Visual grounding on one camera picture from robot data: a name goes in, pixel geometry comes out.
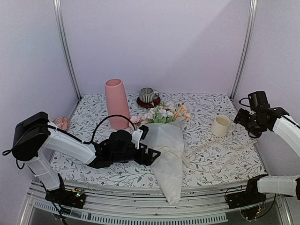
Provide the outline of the cream printed ribbon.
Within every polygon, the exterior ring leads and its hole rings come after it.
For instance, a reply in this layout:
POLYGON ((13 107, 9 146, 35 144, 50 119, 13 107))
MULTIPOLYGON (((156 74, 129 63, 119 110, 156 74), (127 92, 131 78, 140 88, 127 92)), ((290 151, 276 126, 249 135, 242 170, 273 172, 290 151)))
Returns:
POLYGON ((230 156, 230 158, 220 168, 215 169, 215 170, 211 170, 211 171, 204 171, 202 169, 199 169, 195 165, 192 165, 190 163, 190 161, 188 160, 194 153, 196 153, 200 150, 204 150, 206 148, 209 148, 210 146, 213 146, 214 144, 217 144, 217 143, 221 143, 223 141, 224 141, 224 139, 217 138, 213 141, 209 141, 207 143, 201 144, 200 146, 196 147, 195 150, 187 156, 183 155, 183 153, 181 153, 179 150, 176 150, 175 148, 172 148, 172 147, 160 146, 157 150, 170 152, 170 153, 176 155, 177 157, 179 157, 182 160, 182 162, 185 164, 185 166, 187 168, 191 169, 191 170, 199 171, 199 172, 202 172, 202 173, 216 174, 216 173, 220 173, 222 171, 222 169, 226 168, 226 166, 228 164, 232 163, 233 161, 235 161, 236 159, 239 158, 239 156, 237 155, 238 151, 245 150, 246 148, 251 147, 255 143, 257 143, 257 140, 251 140, 251 141, 247 142, 244 145, 240 145, 240 146, 237 146, 237 147, 232 147, 232 149, 235 150, 235 152, 230 156))

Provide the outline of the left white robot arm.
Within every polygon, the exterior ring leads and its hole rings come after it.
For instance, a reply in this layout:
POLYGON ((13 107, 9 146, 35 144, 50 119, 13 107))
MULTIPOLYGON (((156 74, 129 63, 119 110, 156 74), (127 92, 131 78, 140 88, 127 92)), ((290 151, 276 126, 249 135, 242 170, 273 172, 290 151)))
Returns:
POLYGON ((47 113, 38 112, 17 124, 13 146, 7 153, 26 164, 46 190, 51 191, 54 199, 59 203, 66 203, 70 194, 63 188, 62 179, 39 152, 41 148, 63 153, 96 169, 127 161, 149 166, 161 153, 141 143, 148 130, 147 126, 135 129, 133 133, 117 130, 101 143, 82 141, 55 126, 49 121, 47 113))

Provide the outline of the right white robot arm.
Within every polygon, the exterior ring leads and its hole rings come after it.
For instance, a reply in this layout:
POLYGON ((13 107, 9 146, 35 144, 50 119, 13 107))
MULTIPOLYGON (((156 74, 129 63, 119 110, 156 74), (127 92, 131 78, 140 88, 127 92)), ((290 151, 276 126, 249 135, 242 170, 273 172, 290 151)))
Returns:
POLYGON ((242 125, 258 138, 271 131, 258 143, 258 149, 269 175, 249 179, 242 200, 253 204, 263 194, 300 197, 300 126, 281 107, 255 109, 254 113, 239 109, 234 123, 242 125))

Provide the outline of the pink tall vase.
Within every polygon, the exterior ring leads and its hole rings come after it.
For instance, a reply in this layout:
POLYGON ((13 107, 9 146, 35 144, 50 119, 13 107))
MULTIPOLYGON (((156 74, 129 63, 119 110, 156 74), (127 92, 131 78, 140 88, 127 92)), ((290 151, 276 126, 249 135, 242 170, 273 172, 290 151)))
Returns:
MULTIPOLYGON (((130 119, 128 101, 121 79, 111 79, 105 83, 105 97, 109 116, 123 115, 130 119)), ((116 130, 126 129, 129 126, 129 122, 122 117, 111 117, 109 122, 116 130)))

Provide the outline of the cream white mug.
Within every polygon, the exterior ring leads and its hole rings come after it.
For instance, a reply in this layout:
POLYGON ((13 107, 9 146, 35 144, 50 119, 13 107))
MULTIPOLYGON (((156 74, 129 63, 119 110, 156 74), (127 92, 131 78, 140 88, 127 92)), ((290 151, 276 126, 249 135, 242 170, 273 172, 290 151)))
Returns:
POLYGON ((229 132, 233 132, 235 124, 225 115, 217 115, 211 125, 211 132, 216 137, 225 137, 229 132))

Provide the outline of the dark red saucer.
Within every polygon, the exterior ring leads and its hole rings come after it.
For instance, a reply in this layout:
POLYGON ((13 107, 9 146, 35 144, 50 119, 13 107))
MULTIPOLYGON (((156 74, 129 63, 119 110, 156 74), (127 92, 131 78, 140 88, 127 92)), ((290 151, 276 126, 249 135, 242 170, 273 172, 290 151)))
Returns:
POLYGON ((161 99, 159 94, 155 94, 154 100, 150 103, 142 102, 139 97, 137 98, 136 102, 140 107, 149 109, 158 106, 161 102, 161 99))

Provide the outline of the striped grey ceramic cup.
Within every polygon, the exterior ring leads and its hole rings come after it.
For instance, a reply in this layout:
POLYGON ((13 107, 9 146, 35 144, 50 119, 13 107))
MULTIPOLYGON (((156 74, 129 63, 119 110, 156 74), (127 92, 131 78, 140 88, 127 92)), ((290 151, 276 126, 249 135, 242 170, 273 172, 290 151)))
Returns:
POLYGON ((158 97, 159 97, 159 92, 154 91, 150 87, 142 88, 139 93, 139 99, 143 103, 152 103, 158 97))

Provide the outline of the pink patterned ball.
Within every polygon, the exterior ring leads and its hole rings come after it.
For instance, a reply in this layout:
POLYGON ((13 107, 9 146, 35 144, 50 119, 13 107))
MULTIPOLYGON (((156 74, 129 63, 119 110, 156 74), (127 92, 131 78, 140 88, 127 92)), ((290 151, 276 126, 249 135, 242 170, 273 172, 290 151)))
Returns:
POLYGON ((59 117, 56 118, 53 123, 61 130, 68 131, 70 127, 70 121, 68 118, 65 117, 59 117))

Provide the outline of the aluminium front rail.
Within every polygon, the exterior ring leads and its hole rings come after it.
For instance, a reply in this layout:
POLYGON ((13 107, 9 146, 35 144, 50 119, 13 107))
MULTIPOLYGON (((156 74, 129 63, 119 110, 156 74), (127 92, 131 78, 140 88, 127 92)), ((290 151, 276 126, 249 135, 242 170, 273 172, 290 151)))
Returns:
POLYGON ((65 214, 69 225, 292 225, 286 198, 267 195, 262 214, 250 216, 259 204, 230 209, 225 195, 245 190, 245 182, 185 187, 177 206, 167 203, 157 188, 117 187, 65 181, 66 189, 84 189, 82 209, 65 214))

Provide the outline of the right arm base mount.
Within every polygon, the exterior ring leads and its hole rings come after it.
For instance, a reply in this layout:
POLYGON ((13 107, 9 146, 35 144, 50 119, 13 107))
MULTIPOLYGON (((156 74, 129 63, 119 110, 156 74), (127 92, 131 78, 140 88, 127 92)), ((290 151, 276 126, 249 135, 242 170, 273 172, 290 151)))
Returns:
POLYGON ((266 194, 258 192, 257 182, 260 178, 265 176, 266 174, 263 174, 250 178, 247 181, 245 191, 225 194, 225 202, 228 203, 229 209, 235 209, 264 202, 267 199, 266 194))

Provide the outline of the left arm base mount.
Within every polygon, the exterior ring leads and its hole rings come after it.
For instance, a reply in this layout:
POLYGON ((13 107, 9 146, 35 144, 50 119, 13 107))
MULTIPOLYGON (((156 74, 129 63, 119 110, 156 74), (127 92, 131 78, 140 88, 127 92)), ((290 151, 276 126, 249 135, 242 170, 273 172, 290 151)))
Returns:
POLYGON ((86 194, 80 194, 76 191, 73 192, 59 188, 53 191, 47 191, 45 199, 59 205, 83 209, 86 200, 86 194))

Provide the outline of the right aluminium frame post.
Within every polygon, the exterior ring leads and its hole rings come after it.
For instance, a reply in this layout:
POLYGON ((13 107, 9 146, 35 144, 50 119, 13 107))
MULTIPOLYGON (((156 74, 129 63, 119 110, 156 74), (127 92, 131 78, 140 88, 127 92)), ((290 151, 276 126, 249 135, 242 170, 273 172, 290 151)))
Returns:
POLYGON ((240 82, 242 79, 243 70, 246 64, 247 54, 251 43, 251 37, 254 29, 255 24, 255 16, 256 16, 256 10, 257 10, 257 0, 251 0, 250 6, 249 6, 249 12, 248 12, 248 19, 247 19, 247 25, 246 25, 246 33, 245 38, 242 46, 242 52, 240 56, 240 61, 237 68, 237 73, 233 82, 233 87, 230 94, 230 99, 233 101, 236 98, 240 82))

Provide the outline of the aluminium frame post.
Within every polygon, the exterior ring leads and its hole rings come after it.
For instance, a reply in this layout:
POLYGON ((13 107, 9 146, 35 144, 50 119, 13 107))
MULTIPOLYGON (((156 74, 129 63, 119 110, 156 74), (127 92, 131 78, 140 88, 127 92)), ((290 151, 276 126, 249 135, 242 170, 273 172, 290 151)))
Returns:
POLYGON ((230 99, 233 101, 236 98, 240 82, 242 79, 243 70, 246 64, 247 54, 251 43, 251 37, 254 29, 255 24, 255 16, 256 16, 256 10, 257 10, 257 0, 251 0, 250 6, 249 6, 249 12, 248 12, 248 19, 247 19, 247 25, 246 25, 246 33, 245 38, 242 46, 242 52, 240 56, 240 61, 237 68, 237 73, 233 82, 233 87, 230 94, 230 99))
POLYGON ((60 0, 53 0, 53 6, 54 6, 54 13, 56 17, 56 23, 57 23, 57 28, 58 28, 58 33, 60 37, 60 42, 62 45, 62 51, 63 55, 65 58, 68 74, 70 77, 71 85, 73 87, 75 96, 77 101, 81 100, 82 95, 80 92, 79 84, 75 75, 72 59, 71 59, 71 54, 69 51, 68 47, 68 41, 67 41, 67 36, 66 36, 66 31, 65 31, 65 26, 64 26, 64 21, 63 21, 63 13, 61 9, 61 1, 60 0))

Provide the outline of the left aluminium frame post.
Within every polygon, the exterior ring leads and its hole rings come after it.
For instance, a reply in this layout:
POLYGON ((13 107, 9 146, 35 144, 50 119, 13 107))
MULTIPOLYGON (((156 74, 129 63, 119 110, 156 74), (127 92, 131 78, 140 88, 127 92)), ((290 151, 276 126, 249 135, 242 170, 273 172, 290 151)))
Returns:
POLYGON ((65 58, 68 74, 70 77, 71 85, 73 87, 75 96, 77 101, 81 100, 82 95, 80 92, 79 84, 75 75, 72 59, 71 59, 71 54, 69 51, 68 47, 68 41, 67 41, 67 36, 66 36, 66 31, 65 31, 65 26, 64 26, 64 21, 63 21, 63 13, 61 9, 61 1, 60 0, 53 0, 53 6, 54 6, 54 13, 56 17, 56 23, 57 23, 57 28, 58 28, 58 33, 60 37, 60 42, 62 45, 62 51, 63 55, 65 58))

